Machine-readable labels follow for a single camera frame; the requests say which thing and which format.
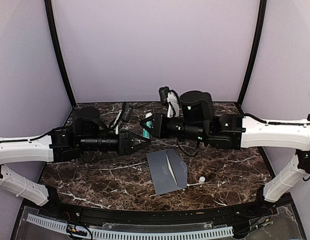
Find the green white glue stick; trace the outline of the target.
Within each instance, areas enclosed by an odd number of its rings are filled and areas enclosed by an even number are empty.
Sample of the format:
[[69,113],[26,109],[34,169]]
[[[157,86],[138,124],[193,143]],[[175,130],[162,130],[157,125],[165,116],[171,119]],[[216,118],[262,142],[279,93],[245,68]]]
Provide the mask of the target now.
[[[152,116],[152,113],[151,113],[151,112],[148,112],[148,113],[145,115],[144,119],[149,118],[149,117],[151,117],[151,116]],[[149,129],[151,129],[151,128],[153,127],[153,121],[152,121],[152,120],[147,121],[147,122],[143,122],[143,123],[144,123],[144,124],[146,125],[146,127],[149,128]],[[143,129],[142,137],[147,138],[147,139],[150,139],[150,138],[151,138],[150,133],[149,133],[145,128]]]

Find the white letter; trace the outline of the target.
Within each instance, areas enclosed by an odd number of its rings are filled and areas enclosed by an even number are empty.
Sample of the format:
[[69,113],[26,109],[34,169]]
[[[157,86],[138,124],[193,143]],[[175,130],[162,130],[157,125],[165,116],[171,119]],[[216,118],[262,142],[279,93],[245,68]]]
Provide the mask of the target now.
[[171,163],[170,163],[168,154],[166,154],[166,160],[167,160],[167,165],[168,165],[168,169],[169,169],[169,171],[170,171],[170,174],[172,175],[172,177],[173,177],[173,179],[174,179],[174,182],[175,182],[175,184],[177,185],[177,180],[176,180],[175,174],[174,174],[174,172],[173,172],[173,168],[172,168],[172,166],[171,166]]

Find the blue-grey envelope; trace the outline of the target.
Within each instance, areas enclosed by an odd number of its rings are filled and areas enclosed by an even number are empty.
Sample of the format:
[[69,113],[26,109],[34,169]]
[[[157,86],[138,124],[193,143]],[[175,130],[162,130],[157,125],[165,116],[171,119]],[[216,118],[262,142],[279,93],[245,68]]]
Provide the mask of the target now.
[[[166,154],[173,168],[177,185],[168,169]],[[187,188],[188,166],[173,149],[151,152],[146,156],[156,195]]]

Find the white glue stick cap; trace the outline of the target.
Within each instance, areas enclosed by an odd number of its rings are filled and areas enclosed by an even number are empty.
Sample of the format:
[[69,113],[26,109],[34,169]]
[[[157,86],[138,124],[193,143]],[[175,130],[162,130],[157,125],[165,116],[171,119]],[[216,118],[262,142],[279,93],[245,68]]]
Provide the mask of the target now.
[[198,182],[199,182],[200,184],[205,183],[205,177],[201,176],[201,177],[199,178]]

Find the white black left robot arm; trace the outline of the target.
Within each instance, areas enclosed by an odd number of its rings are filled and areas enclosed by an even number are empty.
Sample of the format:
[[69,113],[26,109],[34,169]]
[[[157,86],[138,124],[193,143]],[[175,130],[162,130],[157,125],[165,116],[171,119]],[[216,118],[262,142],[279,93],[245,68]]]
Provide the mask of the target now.
[[115,152],[131,155],[151,144],[151,141],[131,131],[119,131],[120,121],[127,121],[131,110],[123,110],[114,125],[107,126],[95,107],[85,107],[73,112],[70,126],[62,126],[33,137],[0,137],[0,188],[38,206],[45,206],[54,218],[65,214],[59,203],[57,190],[35,183],[14,172],[8,163],[46,162],[63,163],[78,159],[85,152]]

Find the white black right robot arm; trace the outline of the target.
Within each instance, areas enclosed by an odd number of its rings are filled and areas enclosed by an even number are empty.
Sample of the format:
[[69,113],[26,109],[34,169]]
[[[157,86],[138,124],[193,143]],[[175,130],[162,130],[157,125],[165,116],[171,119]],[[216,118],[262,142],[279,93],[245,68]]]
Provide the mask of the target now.
[[157,139],[174,138],[203,143],[217,149],[277,147],[295,149],[292,159],[280,173],[258,190],[250,213],[262,216],[269,203],[278,201],[300,180],[310,179],[310,114],[306,119],[274,121],[250,113],[216,116],[211,94],[192,90],[169,97],[167,88],[159,90],[168,113],[155,113],[140,126]]

